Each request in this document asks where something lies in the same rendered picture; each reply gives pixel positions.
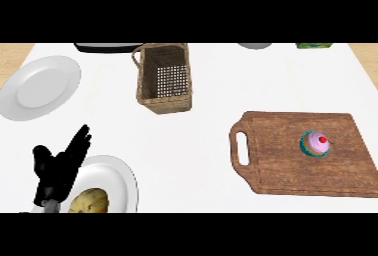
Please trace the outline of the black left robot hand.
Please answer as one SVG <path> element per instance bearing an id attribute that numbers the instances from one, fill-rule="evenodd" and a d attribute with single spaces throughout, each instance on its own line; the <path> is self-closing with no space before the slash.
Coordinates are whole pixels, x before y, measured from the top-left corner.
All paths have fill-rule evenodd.
<path id="1" fill-rule="evenodd" d="M 34 172 L 40 179 L 34 197 L 34 205 L 38 207 L 50 200 L 62 203 L 68 198 L 90 148 L 89 130 L 89 126 L 83 125 L 67 149 L 56 156 L 44 145 L 37 145 L 33 149 Z"/>

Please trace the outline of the pink frosted cupcake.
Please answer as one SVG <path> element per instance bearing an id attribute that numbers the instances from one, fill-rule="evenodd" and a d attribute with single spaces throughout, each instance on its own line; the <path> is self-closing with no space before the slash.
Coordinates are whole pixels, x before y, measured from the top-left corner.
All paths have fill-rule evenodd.
<path id="1" fill-rule="evenodd" d="M 313 130 L 307 130 L 300 138 L 298 147 L 304 155 L 323 158 L 331 149 L 328 137 Z"/>

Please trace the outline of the grey round object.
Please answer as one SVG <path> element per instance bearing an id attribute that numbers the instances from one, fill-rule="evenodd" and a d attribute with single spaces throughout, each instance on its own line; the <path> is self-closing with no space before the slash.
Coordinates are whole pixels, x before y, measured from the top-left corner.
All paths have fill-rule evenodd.
<path id="1" fill-rule="evenodd" d="M 260 50 L 267 48 L 272 43 L 238 43 L 244 48 L 247 49 L 254 49 L 254 50 Z"/>

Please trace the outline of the white plate with potato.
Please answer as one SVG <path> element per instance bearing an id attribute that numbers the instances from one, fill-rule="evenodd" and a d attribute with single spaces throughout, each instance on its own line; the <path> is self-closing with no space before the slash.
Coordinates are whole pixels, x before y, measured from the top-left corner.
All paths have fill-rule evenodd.
<path id="1" fill-rule="evenodd" d="M 87 157 L 78 169 L 71 193 L 61 203 L 61 212 L 69 211 L 71 202 L 80 193 L 101 188 L 108 194 L 109 213 L 136 213 L 139 188 L 133 171 L 117 157 L 98 155 Z"/>

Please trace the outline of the yellow-brown potato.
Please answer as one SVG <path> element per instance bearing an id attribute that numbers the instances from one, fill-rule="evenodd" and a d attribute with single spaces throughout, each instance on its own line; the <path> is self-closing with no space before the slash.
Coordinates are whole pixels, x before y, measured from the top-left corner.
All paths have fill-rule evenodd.
<path id="1" fill-rule="evenodd" d="M 71 213 L 106 213 L 109 207 L 108 194 L 101 188 L 84 190 L 71 202 Z"/>

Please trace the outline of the brown wicker basket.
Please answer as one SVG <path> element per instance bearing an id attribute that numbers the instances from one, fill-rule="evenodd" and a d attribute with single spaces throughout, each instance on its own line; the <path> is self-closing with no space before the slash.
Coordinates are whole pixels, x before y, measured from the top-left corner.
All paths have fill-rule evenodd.
<path id="1" fill-rule="evenodd" d="M 136 99 L 155 114 L 189 111 L 192 78 L 186 43 L 146 43 L 132 52 L 139 70 Z"/>

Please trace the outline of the green box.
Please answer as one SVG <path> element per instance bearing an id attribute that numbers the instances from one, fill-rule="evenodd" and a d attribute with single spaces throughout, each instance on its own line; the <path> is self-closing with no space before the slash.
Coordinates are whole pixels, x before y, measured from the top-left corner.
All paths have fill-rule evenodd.
<path id="1" fill-rule="evenodd" d="M 329 48 L 332 43 L 295 43 L 298 49 Z"/>

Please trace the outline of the brown wooden cutting board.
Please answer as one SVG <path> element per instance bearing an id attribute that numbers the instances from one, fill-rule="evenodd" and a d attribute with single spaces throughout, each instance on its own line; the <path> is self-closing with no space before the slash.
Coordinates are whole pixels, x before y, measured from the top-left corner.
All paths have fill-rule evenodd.
<path id="1" fill-rule="evenodd" d="M 331 141 L 322 158 L 300 148 L 310 130 Z M 250 163 L 239 163 L 236 142 L 230 161 L 256 193 L 378 198 L 378 169 L 349 114 L 248 111 L 229 137 L 238 133 L 247 136 Z"/>

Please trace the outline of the white empty plate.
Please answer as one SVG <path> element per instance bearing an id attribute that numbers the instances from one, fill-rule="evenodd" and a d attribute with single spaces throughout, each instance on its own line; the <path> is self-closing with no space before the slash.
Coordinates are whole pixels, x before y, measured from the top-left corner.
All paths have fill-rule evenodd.
<path id="1" fill-rule="evenodd" d="M 80 80 L 81 68 L 69 57 L 34 60 L 0 88 L 0 115 L 13 121 L 28 121 L 50 114 L 74 95 Z"/>

